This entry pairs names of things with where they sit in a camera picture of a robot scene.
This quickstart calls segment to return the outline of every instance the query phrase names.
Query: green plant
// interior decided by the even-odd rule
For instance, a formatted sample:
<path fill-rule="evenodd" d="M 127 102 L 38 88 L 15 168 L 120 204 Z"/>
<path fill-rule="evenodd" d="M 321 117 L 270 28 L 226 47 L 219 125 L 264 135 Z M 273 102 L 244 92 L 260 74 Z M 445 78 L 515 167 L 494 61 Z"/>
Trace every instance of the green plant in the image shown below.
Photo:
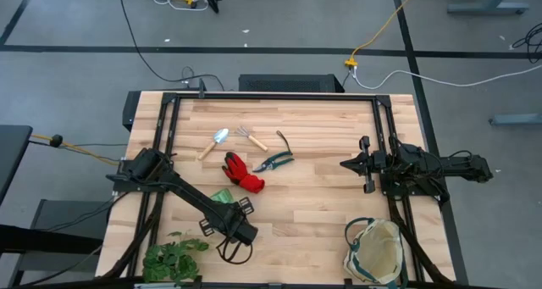
<path fill-rule="evenodd" d="M 178 286 L 183 285 L 183 280 L 194 280 L 199 273 L 196 262 L 189 251 L 205 251 L 209 244 L 199 239 L 182 240 L 181 232 L 170 233 L 169 236 L 177 236 L 179 242 L 170 242 L 163 245 L 154 245 L 147 249 L 143 259 L 143 278 L 145 282 L 161 281 L 169 277 Z"/>

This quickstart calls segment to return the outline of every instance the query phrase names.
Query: wooden handle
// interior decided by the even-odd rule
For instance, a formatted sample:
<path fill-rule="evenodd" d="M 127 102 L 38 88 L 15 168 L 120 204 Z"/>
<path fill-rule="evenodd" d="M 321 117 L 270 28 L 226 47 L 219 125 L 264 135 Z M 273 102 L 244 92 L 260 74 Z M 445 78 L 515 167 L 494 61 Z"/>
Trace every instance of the wooden handle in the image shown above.
<path fill-rule="evenodd" d="M 214 148 L 214 145 L 216 145 L 217 143 L 215 141 L 213 141 L 212 143 L 209 144 L 209 146 L 207 146 L 207 148 L 205 148 L 205 150 L 203 150 L 203 153 L 200 154 L 199 157 L 197 157 L 198 160 L 203 160 L 205 158 L 205 156 L 207 156 L 207 154 L 209 152 L 211 152 L 211 150 L 213 150 Z"/>
<path fill-rule="evenodd" d="M 259 140 L 256 139 L 254 136 L 248 136 L 248 139 L 251 140 L 256 146 L 260 147 L 264 152 L 268 151 L 268 148 L 263 145 Z"/>

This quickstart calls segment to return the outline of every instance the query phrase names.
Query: canvas bag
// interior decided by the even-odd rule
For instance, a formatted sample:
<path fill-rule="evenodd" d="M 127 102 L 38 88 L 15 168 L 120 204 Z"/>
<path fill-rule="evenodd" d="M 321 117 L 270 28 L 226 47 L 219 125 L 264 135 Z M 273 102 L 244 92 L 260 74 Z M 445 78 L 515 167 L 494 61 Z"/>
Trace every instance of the canvas bag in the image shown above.
<path fill-rule="evenodd" d="M 346 233 L 360 221 L 368 226 L 357 233 L 350 243 Z M 396 289 L 395 279 L 404 265 L 403 247 L 399 227 L 391 221 L 373 218 L 357 218 L 345 228 L 346 242 L 350 246 L 344 261 L 345 270 L 361 281 L 372 281 Z"/>

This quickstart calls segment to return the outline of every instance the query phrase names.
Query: yellow cable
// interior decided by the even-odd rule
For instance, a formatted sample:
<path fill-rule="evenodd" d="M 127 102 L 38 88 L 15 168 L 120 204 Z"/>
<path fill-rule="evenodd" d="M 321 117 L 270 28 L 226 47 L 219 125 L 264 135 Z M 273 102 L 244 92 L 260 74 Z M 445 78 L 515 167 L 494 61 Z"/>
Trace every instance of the yellow cable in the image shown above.
<path fill-rule="evenodd" d="M 36 134 L 33 134 L 32 137 L 35 137 L 35 138 L 38 138 L 38 139 L 42 139 L 42 140 L 47 140 L 47 141 L 51 141 L 52 138 L 49 137 L 49 136 L 42 136 L 42 135 L 36 135 Z M 96 155 L 95 153 L 92 153 L 84 148 L 81 148 L 81 147 L 77 147 L 76 145 L 74 144 L 70 144 L 70 143 L 67 143 L 67 142 L 62 142 L 62 145 L 66 146 L 66 147 L 69 147 L 71 149 L 74 149 L 75 151 L 78 151 L 80 153 L 86 153 L 88 155 L 90 155 L 91 157 L 93 158 L 97 158 L 99 159 L 100 161 L 104 162 L 104 163 L 107 163 L 109 165 L 112 165 L 112 166 L 117 166 L 119 165 L 118 163 L 115 163 L 115 162 L 111 162 L 111 161 L 108 161 L 106 160 L 105 158 L 101 158 L 100 156 Z"/>
<path fill-rule="evenodd" d="M 371 43 L 373 43 L 376 38 L 380 35 L 380 33 L 382 33 L 382 31 L 384 31 L 386 29 L 386 27 L 388 27 L 388 25 L 390 24 L 391 20 L 397 15 L 397 13 L 399 13 L 399 11 L 403 8 L 403 6 L 405 6 L 405 4 L 408 3 L 408 1 L 410 0 L 405 0 L 405 2 L 403 2 L 403 4 L 401 4 L 400 7 L 398 7 L 395 12 L 393 14 L 391 14 L 390 18 L 388 19 L 388 21 L 384 24 L 384 26 L 382 26 L 382 28 L 380 28 L 380 31 L 378 31 L 376 33 L 376 35 L 374 35 L 373 39 L 369 40 L 367 43 L 364 43 L 362 44 L 361 46 L 359 47 L 356 47 L 356 49 L 354 50 L 354 52 L 352 52 L 352 54 L 350 55 L 350 58 L 348 60 L 345 61 L 345 64 L 348 65 L 348 66 L 354 66 L 354 65 L 357 65 L 357 62 L 356 60 L 354 59 L 354 55 L 356 55 L 357 51 L 361 50 L 362 48 L 365 48 L 365 47 L 368 47 Z"/>

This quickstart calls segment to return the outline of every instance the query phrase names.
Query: pruning shears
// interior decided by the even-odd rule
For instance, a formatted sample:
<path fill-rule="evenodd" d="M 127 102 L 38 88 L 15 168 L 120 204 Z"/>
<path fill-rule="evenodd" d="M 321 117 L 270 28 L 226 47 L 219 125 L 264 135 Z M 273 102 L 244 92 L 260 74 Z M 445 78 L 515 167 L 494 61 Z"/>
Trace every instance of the pruning shears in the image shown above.
<path fill-rule="evenodd" d="M 283 140 L 285 140 L 286 146 L 288 147 L 288 151 L 277 153 L 274 156 L 267 158 L 265 161 L 263 161 L 263 163 L 260 166 L 256 167 L 253 170 L 253 172 L 262 172 L 264 170 L 274 170 L 280 165 L 284 165 L 294 160 L 294 158 L 292 158 L 294 153 L 292 153 L 292 151 L 290 150 L 290 145 L 288 144 L 288 141 L 286 141 L 285 136 L 283 136 L 280 131 L 277 131 L 277 134 L 280 137 L 282 137 Z M 285 158 L 283 160 L 277 161 L 278 158 L 287 157 L 287 156 L 290 156 L 290 158 Z"/>

